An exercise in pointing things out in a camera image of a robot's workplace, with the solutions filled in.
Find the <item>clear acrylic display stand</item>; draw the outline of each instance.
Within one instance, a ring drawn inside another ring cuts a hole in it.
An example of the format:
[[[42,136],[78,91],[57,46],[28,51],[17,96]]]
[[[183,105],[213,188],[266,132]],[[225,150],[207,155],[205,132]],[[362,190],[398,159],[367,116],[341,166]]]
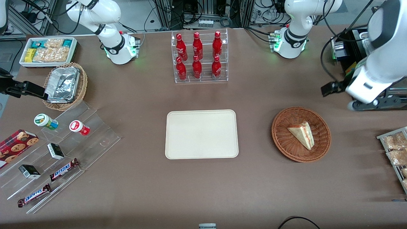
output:
[[[390,161],[391,161],[391,158],[389,157],[389,152],[391,150],[388,148],[388,146],[384,142],[384,137],[391,136],[391,135],[394,135],[394,134],[397,134],[397,133],[400,133],[400,132],[402,132],[404,137],[407,139],[407,127],[400,128],[400,129],[388,132],[387,134],[382,134],[382,135],[376,137],[382,143],[382,145],[383,145],[383,147],[384,147],[384,149],[386,151],[386,155],[387,155],[387,157],[389,158]],[[400,183],[402,183],[404,179],[407,179],[407,177],[404,177],[402,172],[401,172],[402,169],[406,168],[406,165],[393,165],[392,164],[392,166],[394,168],[394,171],[396,171],[396,174],[397,174],[397,177],[398,177]],[[404,187],[403,184],[401,186],[403,187],[404,192],[407,194],[406,187]]]
[[[96,110],[84,101],[69,108],[55,120],[59,122],[57,129],[43,128],[37,134],[40,141],[33,146],[37,147],[36,149],[31,152],[24,152],[0,170],[2,191],[8,200],[15,202],[15,207],[17,207],[19,199],[29,196],[44,187],[46,183],[50,183],[51,193],[42,195],[22,208],[22,211],[27,214],[38,211],[120,140],[120,137],[100,119]],[[70,131],[69,124],[73,120],[80,120],[89,126],[90,133],[87,136],[82,136]],[[49,143],[59,144],[65,158],[62,160],[52,158],[47,148]],[[51,182],[49,175],[74,158],[78,159],[80,165]],[[33,165],[41,176],[36,180],[25,178],[18,169],[23,164]]]
[[[212,55],[212,43],[213,39],[215,37],[215,31],[220,31],[221,32],[221,40],[222,40],[222,54],[220,56],[220,63],[222,64],[221,68],[221,76],[218,80],[214,80],[212,78],[212,63],[213,63],[213,55]],[[199,36],[202,41],[203,45],[203,59],[201,60],[202,64],[202,77],[201,79],[196,79],[193,76],[193,69],[192,69],[192,63],[193,63],[193,56],[194,56],[194,51],[192,48],[192,44],[194,42],[194,35],[193,33],[184,33],[180,32],[182,34],[182,39],[185,42],[186,45],[186,53],[188,54],[188,59],[187,61],[184,62],[185,67],[186,67],[186,81],[180,81],[178,74],[177,74],[177,69],[176,69],[176,58],[178,56],[177,53],[177,39],[175,38],[175,35],[178,32],[172,32],[171,34],[171,50],[173,52],[173,65],[174,65],[174,76],[175,76],[175,82],[176,83],[199,83],[199,82],[219,82],[219,81],[227,81],[228,80],[228,63],[229,63],[229,58],[228,58],[228,31],[227,29],[218,29],[218,30],[200,30],[199,31]]]

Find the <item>round wicker basket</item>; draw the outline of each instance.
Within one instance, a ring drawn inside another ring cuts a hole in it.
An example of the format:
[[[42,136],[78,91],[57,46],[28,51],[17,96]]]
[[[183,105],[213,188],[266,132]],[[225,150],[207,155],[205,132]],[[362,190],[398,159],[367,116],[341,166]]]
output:
[[[86,72],[83,70],[83,68],[79,64],[76,64],[76,63],[64,64],[64,65],[58,66],[57,68],[67,68],[67,67],[76,67],[81,71],[81,74],[79,76],[78,89],[77,89],[77,92],[76,92],[76,95],[75,95],[75,100],[72,103],[49,103],[49,102],[44,100],[43,102],[44,102],[45,106],[50,108],[50,109],[65,111],[69,107],[73,106],[74,104],[82,101],[83,98],[85,97],[86,87],[88,85],[88,77],[86,76]],[[48,80],[50,79],[51,72],[48,74],[48,77],[45,80],[44,88],[47,87]]]
[[[306,149],[287,129],[291,124],[307,121],[311,127],[315,145]],[[313,162],[321,159],[329,150],[331,134],[328,125],[314,111],[304,107],[290,107],[274,118],[271,135],[277,148],[288,158],[298,162]]]

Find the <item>brown table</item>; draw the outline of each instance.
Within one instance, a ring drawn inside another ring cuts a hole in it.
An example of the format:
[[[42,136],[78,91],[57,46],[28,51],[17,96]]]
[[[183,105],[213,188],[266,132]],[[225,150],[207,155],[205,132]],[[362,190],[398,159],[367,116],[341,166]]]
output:
[[[321,96],[320,86],[330,81],[319,64],[331,36],[326,27],[312,29],[296,59],[270,53],[243,29],[229,29],[226,84],[176,85],[170,35],[147,34],[140,58],[123,66],[106,58],[96,36],[77,37],[75,61],[89,77],[85,100],[123,139],[34,215],[0,194],[0,228],[193,229],[215,222],[219,229],[272,229],[293,215],[321,228],[407,226],[407,203],[391,202],[405,195],[375,138],[406,126],[406,112],[351,112],[347,94]],[[328,66],[339,76],[339,66]],[[17,79],[43,84],[48,72],[21,68]],[[290,106],[310,108],[328,123],[332,146],[320,161],[296,163],[274,145],[271,122]],[[236,112],[239,155],[168,160],[166,115],[212,109]],[[10,97],[0,139],[19,128],[39,131],[33,117],[41,112],[59,114],[40,99]],[[293,220],[284,228],[313,227]]]

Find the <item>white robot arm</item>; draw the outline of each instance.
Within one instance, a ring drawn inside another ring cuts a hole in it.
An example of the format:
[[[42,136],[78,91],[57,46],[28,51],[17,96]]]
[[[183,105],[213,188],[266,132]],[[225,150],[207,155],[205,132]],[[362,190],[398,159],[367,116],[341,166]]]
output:
[[[361,60],[346,88],[356,100],[371,103],[385,89],[407,75],[407,1],[387,0],[369,20],[375,50]]]
[[[125,64],[138,56],[138,46],[134,37],[121,34],[113,24],[119,22],[121,11],[112,0],[71,0],[66,5],[68,16],[94,34],[105,46],[107,57],[115,64]]]
[[[322,15],[324,5],[325,14],[330,8],[330,13],[336,12],[341,4],[342,0],[286,0],[284,8],[291,22],[288,28],[274,32],[273,51],[288,59],[299,56],[313,26],[311,15]]]

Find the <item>red coca-cola bottle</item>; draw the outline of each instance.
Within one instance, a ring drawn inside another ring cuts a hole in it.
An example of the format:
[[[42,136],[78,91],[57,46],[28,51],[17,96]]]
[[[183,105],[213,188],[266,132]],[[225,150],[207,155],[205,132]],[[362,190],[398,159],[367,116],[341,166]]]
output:
[[[177,65],[175,68],[177,69],[177,74],[179,77],[179,80],[181,81],[186,81],[186,67],[185,64],[182,62],[181,57],[177,57]]]
[[[192,69],[194,70],[194,77],[196,79],[200,79],[202,76],[202,64],[199,61],[199,57],[197,55],[194,56],[194,62],[192,63]]]
[[[219,32],[219,31],[215,32],[215,39],[213,40],[212,48],[213,48],[213,51],[212,51],[213,58],[215,58],[216,55],[221,56],[222,40],[221,40],[221,32]]]
[[[221,77],[222,64],[219,62],[219,56],[216,55],[212,63],[212,79],[218,80]]]
[[[192,44],[192,47],[194,48],[194,55],[197,55],[199,59],[202,59],[204,56],[204,51],[202,48],[202,41],[199,38],[199,33],[195,32],[194,33],[194,43]]]
[[[178,56],[182,58],[182,61],[188,60],[188,54],[186,54],[186,45],[185,42],[182,40],[182,35],[178,33],[176,35],[177,38],[177,53]]]

